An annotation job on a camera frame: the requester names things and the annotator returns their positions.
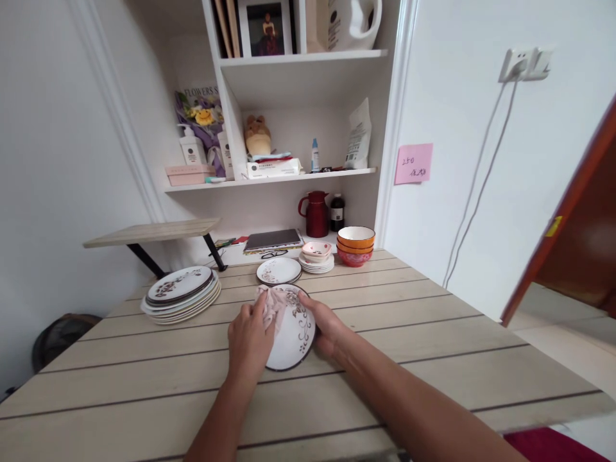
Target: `hand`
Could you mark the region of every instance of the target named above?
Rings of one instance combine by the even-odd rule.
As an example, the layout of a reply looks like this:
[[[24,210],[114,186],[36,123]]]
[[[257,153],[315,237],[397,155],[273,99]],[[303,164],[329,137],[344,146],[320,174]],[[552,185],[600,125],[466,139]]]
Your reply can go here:
[[[254,307],[242,309],[229,325],[229,372],[227,379],[257,385],[274,345],[275,319],[267,331],[263,327],[263,310],[267,292],[263,292]]]
[[[299,298],[302,305],[312,311],[314,320],[321,329],[321,335],[316,339],[316,346],[324,354],[333,357],[342,334],[348,329],[347,326],[329,306],[306,296],[303,291],[299,292]]]

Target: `picture frame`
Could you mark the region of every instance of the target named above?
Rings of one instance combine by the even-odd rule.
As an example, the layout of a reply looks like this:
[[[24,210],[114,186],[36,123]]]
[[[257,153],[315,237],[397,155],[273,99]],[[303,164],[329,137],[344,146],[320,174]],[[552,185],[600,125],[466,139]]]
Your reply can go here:
[[[237,0],[243,56],[292,55],[289,0]]]

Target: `pink sticky note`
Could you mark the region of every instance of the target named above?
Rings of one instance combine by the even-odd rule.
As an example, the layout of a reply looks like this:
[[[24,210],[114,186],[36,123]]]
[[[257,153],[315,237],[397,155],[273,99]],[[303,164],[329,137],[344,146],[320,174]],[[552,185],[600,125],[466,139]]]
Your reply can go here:
[[[398,150],[394,184],[419,183],[430,179],[432,143],[407,144]]]

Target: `wall molding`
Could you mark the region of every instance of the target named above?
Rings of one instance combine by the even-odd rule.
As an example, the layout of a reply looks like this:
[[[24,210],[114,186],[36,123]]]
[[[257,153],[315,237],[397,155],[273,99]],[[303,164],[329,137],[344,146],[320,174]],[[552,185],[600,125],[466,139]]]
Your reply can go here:
[[[93,0],[66,0],[103,99],[122,144],[131,174],[152,223],[167,221],[143,156],[111,50]]]
[[[413,32],[415,30],[419,2],[420,0],[401,2],[400,13],[398,15],[398,33],[396,36],[396,50],[393,55],[391,83],[389,86],[389,102],[383,156],[381,160],[379,198],[377,200],[377,215],[374,226],[377,234],[376,244],[381,248],[384,248],[385,245],[385,235],[389,219],[389,202],[396,170],[400,120],[404,108],[404,90],[406,87],[409,59],[411,56],[411,44],[413,41]]]

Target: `dark bottle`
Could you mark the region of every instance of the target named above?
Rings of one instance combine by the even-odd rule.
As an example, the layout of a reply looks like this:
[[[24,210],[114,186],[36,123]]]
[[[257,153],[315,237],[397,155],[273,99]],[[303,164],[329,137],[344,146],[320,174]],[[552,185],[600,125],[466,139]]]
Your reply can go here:
[[[332,231],[338,232],[345,227],[345,200],[342,198],[342,194],[334,194],[334,199],[329,208],[332,214],[329,228]]]

